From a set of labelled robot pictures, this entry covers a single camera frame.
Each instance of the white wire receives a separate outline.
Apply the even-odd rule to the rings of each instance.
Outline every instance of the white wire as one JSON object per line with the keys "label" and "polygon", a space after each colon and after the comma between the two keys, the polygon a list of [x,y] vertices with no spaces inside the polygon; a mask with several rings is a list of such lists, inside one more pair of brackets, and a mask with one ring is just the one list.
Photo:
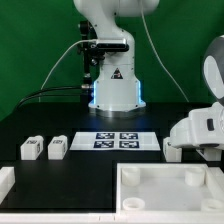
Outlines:
{"label": "white wire", "polygon": [[173,80],[173,82],[175,83],[175,85],[177,86],[177,88],[180,90],[180,92],[182,93],[182,95],[184,96],[184,98],[186,99],[187,102],[189,102],[189,99],[188,97],[186,96],[186,94],[184,93],[183,89],[180,87],[180,85],[177,83],[177,81],[173,78],[173,76],[170,74],[170,72],[167,70],[167,68],[165,67],[165,65],[163,64],[163,62],[161,61],[157,51],[156,51],[156,48],[153,44],[153,41],[152,41],[152,38],[149,34],[149,30],[148,30],[148,27],[147,27],[147,24],[146,24],[146,21],[145,21],[145,16],[144,16],[144,12],[143,12],[143,4],[142,4],[142,0],[140,0],[140,7],[141,7],[141,14],[142,14],[142,21],[143,21],[143,24],[144,24],[144,27],[145,27],[145,31],[146,31],[146,34],[148,36],[148,39],[149,39],[149,43],[151,44],[152,46],[152,50],[159,62],[159,64],[161,65],[161,67],[163,68],[163,70],[166,72],[166,74]]}
{"label": "white wire", "polygon": [[51,71],[49,72],[47,78],[45,79],[42,87],[41,87],[41,90],[44,88],[44,86],[46,85],[47,81],[49,80],[49,78],[51,77],[52,73],[54,72],[54,70],[57,68],[57,66],[59,65],[59,63],[64,59],[64,57],[69,53],[70,50],[72,50],[76,45],[80,44],[80,43],[86,43],[86,42],[95,42],[96,39],[93,39],[93,40],[81,40],[81,41],[78,41],[76,43],[74,43],[73,45],[71,45],[67,51],[65,51],[65,53],[59,58],[59,60],[57,61],[57,63],[53,66],[53,68],[51,69]]}

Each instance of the cable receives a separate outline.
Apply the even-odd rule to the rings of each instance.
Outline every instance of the cable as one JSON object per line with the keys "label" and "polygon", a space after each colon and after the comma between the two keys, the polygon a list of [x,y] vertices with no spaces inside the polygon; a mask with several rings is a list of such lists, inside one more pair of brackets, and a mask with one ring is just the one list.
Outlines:
{"label": "cable", "polygon": [[152,38],[149,34],[149,30],[148,30],[148,27],[147,27],[147,24],[146,24],[146,21],[145,21],[145,16],[144,16],[144,12],[143,12],[143,4],[142,4],[142,0],[140,0],[140,8],[141,8],[141,14],[142,14],[142,21],[143,21],[143,24],[144,24],[144,27],[145,27],[145,31],[146,31],[146,34],[147,34],[147,37],[149,39],[149,43],[151,44],[152,46],[152,50],[159,62],[159,64],[161,65],[161,67],[163,68],[163,70],[166,72],[166,74],[172,79],[172,81],[174,82],[174,84],[177,86],[177,88],[180,90],[180,92],[182,93],[182,95],[184,96],[184,98],[186,99],[187,102],[190,102],[188,97],[186,96],[186,94],[184,93],[183,89],[180,87],[180,85],[177,83],[177,81],[173,78],[173,76],[170,74],[170,72],[167,70],[167,68],[165,67],[165,65],[163,64],[163,62],[161,61],[157,51],[156,51],[156,48],[153,44],[153,41],[152,41]]}
{"label": "cable", "polygon": [[33,92],[26,97],[30,97],[30,96],[34,96],[34,95],[38,95],[38,94],[42,94],[42,93],[46,93],[46,92],[52,92],[52,91],[76,90],[76,89],[81,90],[82,88],[79,85],[77,85],[77,86],[51,87],[51,88],[42,89],[42,90]]}
{"label": "cable", "polygon": [[74,43],[73,45],[71,45],[66,51],[65,53],[59,58],[59,60],[56,62],[56,64],[53,66],[53,68],[51,69],[51,71],[49,72],[47,78],[45,79],[43,85],[41,86],[41,90],[44,88],[44,86],[46,85],[48,79],[51,77],[52,73],[54,72],[55,68],[58,66],[58,64],[63,60],[63,58],[70,52],[70,50],[72,50],[76,45],[80,44],[80,43],[90,43],[90,42],[95,42],[96,39],[92,39],[92,40],[81,40],[78,41],[76,43]]}
{"label": "cable", "polygon": [[68,97],[68,96],[80,96],[80,94],[64,94],[64,95],[41,95],[41,94],[37,94],[37,95],[33,95],[33,96],[29,96],[26,97],[24,99],[22,99],[15,107],[15,110],[18,110],[26,101],[28,100],[32,100],[35,98],[39,98],[39,97]]}

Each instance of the blue led light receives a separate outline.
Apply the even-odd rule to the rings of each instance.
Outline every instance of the blue led light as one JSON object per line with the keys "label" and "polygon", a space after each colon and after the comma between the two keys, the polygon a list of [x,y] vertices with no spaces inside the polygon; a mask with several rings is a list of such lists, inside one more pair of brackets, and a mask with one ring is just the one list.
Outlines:
{"label": "blue led light", "polygon": [[142,92],[142,87],[141,87],[141,82],[138,82],[138,101],[139,101],[139,104],[141,104],[141,102],[142,102],[142,94],[141,94],[141,92]]}
{"label": "blue led light", "polygon": [[96,82],[93,85],[93,104],[96,104]]}

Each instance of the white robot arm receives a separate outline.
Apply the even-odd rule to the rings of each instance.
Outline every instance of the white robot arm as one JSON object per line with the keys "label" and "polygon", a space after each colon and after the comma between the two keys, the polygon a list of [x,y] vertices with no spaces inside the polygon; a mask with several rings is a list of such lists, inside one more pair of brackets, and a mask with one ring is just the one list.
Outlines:
{"label": "white robot arm", "polygon": [[209,46],[203,76],[218,102],[210,108],[192,110],[171,129],[169,141],[174,148],[205,148],[216,153],[216,149],[224,150],[224,36]]}
{"label": "white robot arm", "polygon": [[[74,0],[74,3],[96,31],[98,40],[92,47],[106,52],[94,83],[90,112],[105,117],[128,117],[141,112],[146,104],[141,100],[140,82],[135,77],[135,41],[115,23],[116,15],[140,16],[140,1]],[[142,0],[142,3],[147,14],[156,9],[159,0]]]}

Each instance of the black cable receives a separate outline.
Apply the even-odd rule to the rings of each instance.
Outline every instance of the black cable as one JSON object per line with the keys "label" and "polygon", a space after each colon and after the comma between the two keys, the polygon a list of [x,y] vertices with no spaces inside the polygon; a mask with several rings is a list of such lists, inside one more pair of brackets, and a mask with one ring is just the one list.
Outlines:
{"label": "black cable", "polygon": [[42,90],[33,92],[33,93],[27,95],[26,97],[35,96],[37,94],[42,94],[42,93],[46,93],[46,92],[62,91],[62,90],[72,90],[72,89],[79,89],[79,90],[81,90],[82,87],[80,85],[77,85],[77,86],[51,87],[51,88],[46,88],[46,89],[42,89]]}
{"label": "black cable", "polygon": [[81,94],[64,94],[64,95],[41,95],[41,94],[36,94],[33,96],[27,96],[23,98],[15,107],[14,111],[18,110],[26,101],[32,100],[35,98],[39,97],[68,97],[68,96],[80,96]]}

